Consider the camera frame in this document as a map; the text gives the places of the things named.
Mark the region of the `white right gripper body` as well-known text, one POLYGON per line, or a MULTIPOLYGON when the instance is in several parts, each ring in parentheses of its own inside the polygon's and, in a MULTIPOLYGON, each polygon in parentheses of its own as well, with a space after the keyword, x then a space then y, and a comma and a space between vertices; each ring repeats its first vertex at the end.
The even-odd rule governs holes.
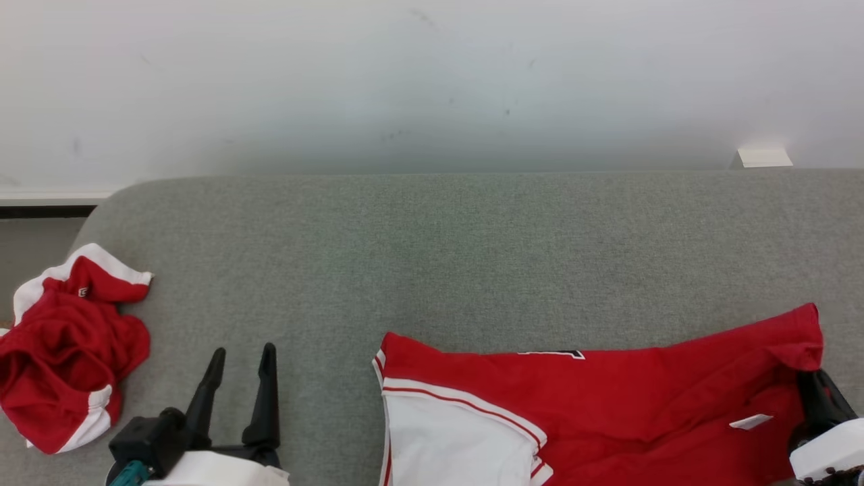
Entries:
POLYGON ((797 483, 863 484, 863 418, 846 421, 803 443, 790 453, 797 483))

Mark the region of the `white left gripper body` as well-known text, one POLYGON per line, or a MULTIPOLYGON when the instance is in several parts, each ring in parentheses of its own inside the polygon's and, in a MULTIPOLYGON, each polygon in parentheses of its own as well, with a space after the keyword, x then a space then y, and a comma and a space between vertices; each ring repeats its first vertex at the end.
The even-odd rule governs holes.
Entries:
POLYGON ((290 485, 281 467, 278 443, 190 448, 181 443, 179 458, 146 485, 290 485))

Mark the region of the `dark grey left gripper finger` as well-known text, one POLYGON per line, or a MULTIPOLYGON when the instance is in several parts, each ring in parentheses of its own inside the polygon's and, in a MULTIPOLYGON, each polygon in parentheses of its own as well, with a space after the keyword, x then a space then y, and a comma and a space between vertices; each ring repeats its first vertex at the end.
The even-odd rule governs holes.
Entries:
POLYGON ((217 348, 208 364, 203 378, 197 385, 194 396, 186 409, 186 449, 207 450, 212 446, 209 430, 212 421, 213 403, 216 391, 222 381, 225 348, 217 348))
POLYGON ((250 424, 244 429, 242 443, 246 447, 277 449, 281 445, 279 390, 277 376, 277 348, 265 344, 261 354, 259 388, 250 424))

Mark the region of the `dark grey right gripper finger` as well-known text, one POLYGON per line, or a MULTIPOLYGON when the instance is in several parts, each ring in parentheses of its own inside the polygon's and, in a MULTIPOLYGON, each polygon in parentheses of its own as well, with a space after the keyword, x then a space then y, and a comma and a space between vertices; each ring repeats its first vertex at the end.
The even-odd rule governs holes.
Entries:
POLYGON ((824 370, 818 370, 815 381, 817 382, 817 422, 836 427, 860 418, 824 370))
POLYGON ((796 385, 803 418, 795 428, 795 443, 804 445, 833 427, 834 401, 824 370, 798 372, 796 385))

